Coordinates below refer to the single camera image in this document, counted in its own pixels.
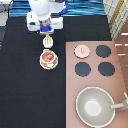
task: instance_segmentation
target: black table surface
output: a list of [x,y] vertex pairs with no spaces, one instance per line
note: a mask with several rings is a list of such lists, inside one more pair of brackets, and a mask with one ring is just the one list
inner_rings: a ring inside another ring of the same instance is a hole
[[52,35],[59,64],[50,71],[39,64],[44,36],[24,33],[24,22],[8,19],[0,51],[0,128],[66,128],[65,43],[111,41],[107,16],[64,17]]

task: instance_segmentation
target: black circle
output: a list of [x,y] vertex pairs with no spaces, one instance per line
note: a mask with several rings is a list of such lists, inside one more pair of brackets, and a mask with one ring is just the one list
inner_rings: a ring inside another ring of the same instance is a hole
[[91,71],[91,68],[89,64],[86,62],[79,62],[75,66],[75,72],[79,76],[82,76],[82,77],[87,76],[89,75],[90,71]]
[[96,54],[102,58],[105,58],[111,54],[111,49],[106,45],[99,45],[96,48]]
[[112,76],[115,73],[114,66],[109,62],[100,63],[98,70],[103,76]]

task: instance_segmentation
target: small pink plate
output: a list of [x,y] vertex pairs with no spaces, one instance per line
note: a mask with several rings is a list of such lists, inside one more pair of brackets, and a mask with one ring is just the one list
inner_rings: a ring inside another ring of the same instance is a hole
[[85,58],[87,56],[89,56],[90,50],[87,46],[85,45],[78,45],[75,49],[74,49],[74,53],[77,57],[79,58]]

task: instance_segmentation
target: pink tray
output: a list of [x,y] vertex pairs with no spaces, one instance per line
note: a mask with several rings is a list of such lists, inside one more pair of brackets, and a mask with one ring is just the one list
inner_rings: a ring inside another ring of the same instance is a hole
[[[83,123],[76,112],[76,97],[79,92],[88,86],[97,86],[106,90],[119,103],[125,99],[126,87],[117,56],[117,50],[113,41],[83,41],[66,43],[66,128],[90,128]],[[90,54],[87,58],[80,59],[74,55],[74,49],[78,45],[86,45]],[[111,55],[106,58],[99,57],[95,50],[98,45],[107,45],[111,49]],[[110,62],[115,67],[112,76],[103,76],[98,71],[101,62]],[[75,73],[75,65],[78,62],[87,62],[91,67],[88,76],[80,77]],[[116,111],[115,118],[105,128],[128,128],[128,110]]]

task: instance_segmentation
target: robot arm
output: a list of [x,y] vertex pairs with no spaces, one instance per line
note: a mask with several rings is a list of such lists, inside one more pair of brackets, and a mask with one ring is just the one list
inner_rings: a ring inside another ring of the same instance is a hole
[[27,13],[27,27],[29,31],[40,30],[41,34],[47,34],[53,33],[54,29],[63,28],[62,17],[51,18],[49,0],[29,0],[29,4],[32,10]]

